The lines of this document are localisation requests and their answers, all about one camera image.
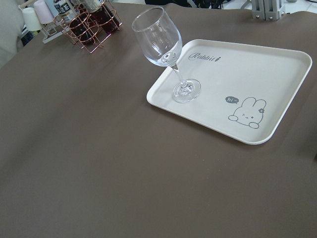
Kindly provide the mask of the tea bottle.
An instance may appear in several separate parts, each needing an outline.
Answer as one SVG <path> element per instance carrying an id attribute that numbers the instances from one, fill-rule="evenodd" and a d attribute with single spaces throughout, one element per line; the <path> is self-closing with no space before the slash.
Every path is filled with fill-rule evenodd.
<path id="1" fill-rule="evenodd" d="M 87 10 L 107 34 L 118 30 L 119 21 L 115 18 L 104 0 L 88 0 Z"/>
<path id="2" fill-rule="evenodd" d="M 80 48 L 98 47 L 101 41 L 97 36 L 100 32 L 97 22 L 79 0 L 71 0 L 71 3 L 77 14 L 68 25 L 72 40 Z"/>
<path id="3" fill-rule="evenodd" d="M 65 23 L 72 21 L 76 14 L 68 0 L 54 0 L 53 5 Z"/>

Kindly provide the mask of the clear wine glass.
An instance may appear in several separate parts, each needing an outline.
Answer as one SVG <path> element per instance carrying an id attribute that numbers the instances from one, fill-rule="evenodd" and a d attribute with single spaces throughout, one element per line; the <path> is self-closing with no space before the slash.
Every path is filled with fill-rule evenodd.
<path id="1" fill-rule="evenodd" d="M 162 6 L 153 6 L 132 22 L 132 30 L 138 40 L 143 55 L 151 63 L 171 67 L 179 83 L 173 89 L 173 99 L 187 103 L 197 98 L 201 84 L 196 79 L 186 79 L 179 72 L 177 60 L 182 52 L 182 38 L 167 12 Z"/>

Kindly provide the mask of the cream rabbit tray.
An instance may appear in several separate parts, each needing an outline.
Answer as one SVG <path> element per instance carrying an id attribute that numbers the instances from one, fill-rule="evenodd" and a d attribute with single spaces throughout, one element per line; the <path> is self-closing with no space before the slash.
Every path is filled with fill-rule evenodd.
<path id="1" fill-rule="evenodd" d="M 167 68 L 147 93 L 161 109 L 246 144 L 261 144 L 274 134 L 311 66 L 302 51 L 196 39 L 178 61 L 185 78 L 201 83 L 199 96 L 178 103 L 178 82 Z"/>

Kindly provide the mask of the white cup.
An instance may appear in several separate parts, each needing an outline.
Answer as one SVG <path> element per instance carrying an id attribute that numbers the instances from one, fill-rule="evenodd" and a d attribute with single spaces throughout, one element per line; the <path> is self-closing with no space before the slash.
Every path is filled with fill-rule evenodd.
<path id="1" fill-rule="evenodd" d="M 22 14 L 24 17 L 25 25 L 29 31 L 41 30 L 42 25 L 39 22 L 37 14 L 32 7 L 22 9 Z"/>

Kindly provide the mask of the pink cup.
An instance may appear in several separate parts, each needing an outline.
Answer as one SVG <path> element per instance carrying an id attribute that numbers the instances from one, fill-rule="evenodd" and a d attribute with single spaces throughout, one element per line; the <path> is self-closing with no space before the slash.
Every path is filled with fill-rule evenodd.
<path id="1" fill-rule="evenodd" d="M 41 24 L 49 24 L 53 22 L 54 17 L 45 0 L 37 0 L 34 2 L 33 6 Z"/>

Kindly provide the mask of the aluminium frame post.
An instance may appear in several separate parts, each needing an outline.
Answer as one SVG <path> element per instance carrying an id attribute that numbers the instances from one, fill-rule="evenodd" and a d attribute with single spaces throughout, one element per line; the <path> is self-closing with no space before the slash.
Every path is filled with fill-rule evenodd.
<path id="1" fill-rule="evenodd" d="M 252 0 L 252 17 L 266 21 L 277 21 L 285 14 L 282 0 Z"/>

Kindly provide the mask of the copper wire bottle basket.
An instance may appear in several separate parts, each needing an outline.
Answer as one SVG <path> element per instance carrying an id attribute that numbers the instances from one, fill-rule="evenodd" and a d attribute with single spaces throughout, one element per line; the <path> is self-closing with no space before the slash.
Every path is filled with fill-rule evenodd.
<path id="1" fill-rule="evenodd" d="M 57 23 L 62 34 L 81 49 L 92 53 L 122 24 L 114 6 L 107 0 L 54 0 Z"/>

